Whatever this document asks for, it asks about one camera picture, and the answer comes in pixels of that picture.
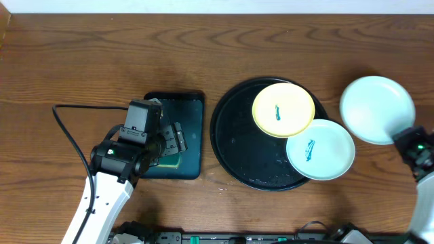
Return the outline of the yellow plate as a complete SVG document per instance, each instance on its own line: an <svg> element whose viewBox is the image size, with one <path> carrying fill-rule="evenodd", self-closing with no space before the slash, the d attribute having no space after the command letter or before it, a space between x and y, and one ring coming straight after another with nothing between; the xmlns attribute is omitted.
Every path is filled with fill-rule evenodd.
<svg viewBox="0 0 434 244"><path fill-rule="evenodd" d="M254 98L252 116L269 136L289 138L305 130L315 116L315 104L307 90L293 83L276 83Z"/></svg>

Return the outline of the light green plate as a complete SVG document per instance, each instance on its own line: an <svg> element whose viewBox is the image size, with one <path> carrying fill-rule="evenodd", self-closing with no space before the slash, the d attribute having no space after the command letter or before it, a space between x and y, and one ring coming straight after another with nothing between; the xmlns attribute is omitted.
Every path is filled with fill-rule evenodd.
<svg viewBox="0 0 434 244"><path fill-rule="evenodd" d="M389 145L394 135L414 125L416 108L410 94L394 80L367 76L343 91L340 116L360 140Z"/></svg>
<svg viewBox="0 0 434 244"><path fill-rule="evenodd" d="M315 119L300 134L287 139L293 168L312 180L333 180L345 174L355 159L355 144L338 123Z"/></svg>

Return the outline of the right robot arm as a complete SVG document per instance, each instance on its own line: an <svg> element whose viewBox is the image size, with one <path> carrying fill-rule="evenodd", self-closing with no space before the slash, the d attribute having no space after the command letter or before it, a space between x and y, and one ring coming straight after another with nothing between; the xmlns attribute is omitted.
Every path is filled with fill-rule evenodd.
<svg viewBox="0 0 434 244"><path fill-rule="evenodd" d="M409 127L393 136L394 145L416 181L417 200L408 227L413 243L433 242L433 134Z"/></svg>

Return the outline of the green yellow sponge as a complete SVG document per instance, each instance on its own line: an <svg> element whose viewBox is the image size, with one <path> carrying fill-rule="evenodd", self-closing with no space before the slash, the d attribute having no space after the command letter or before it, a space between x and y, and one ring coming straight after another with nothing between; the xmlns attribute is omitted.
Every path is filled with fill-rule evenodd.
<svg viewBox="0 0 434 244"><path fill-rule="evenodd" d="M178 168L181 162L181 154L168 155L166 157L159 158L158 167Z"/></svg>

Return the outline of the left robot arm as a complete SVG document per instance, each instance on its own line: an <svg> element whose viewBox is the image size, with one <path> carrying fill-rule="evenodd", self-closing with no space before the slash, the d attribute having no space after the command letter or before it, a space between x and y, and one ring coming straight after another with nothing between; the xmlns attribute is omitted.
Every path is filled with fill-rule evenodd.
<svg viewBox="0 0 434 244"><path fill-rule="evenodd" d="M63 243L106 243L138 180L165 158L187 149L179 123L156 131L152 137L139 131L138 135L146 138L143 142L122 137L114 141L117 132L132 131L116 125L92 150L91 163L85 164L88 176L81 201Z"/></svg>

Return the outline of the light green plate front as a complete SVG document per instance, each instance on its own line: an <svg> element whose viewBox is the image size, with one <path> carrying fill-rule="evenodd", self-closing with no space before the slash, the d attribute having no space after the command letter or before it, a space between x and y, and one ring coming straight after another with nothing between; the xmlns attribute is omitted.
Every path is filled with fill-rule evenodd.
<svg viewBox="0 0 434 244"><path fill-rule="evenodd" d="M414 125L416 108L410 94L394 80L367 76L343 91L340 116L360 140L389 145L394 135Z"/></svg>

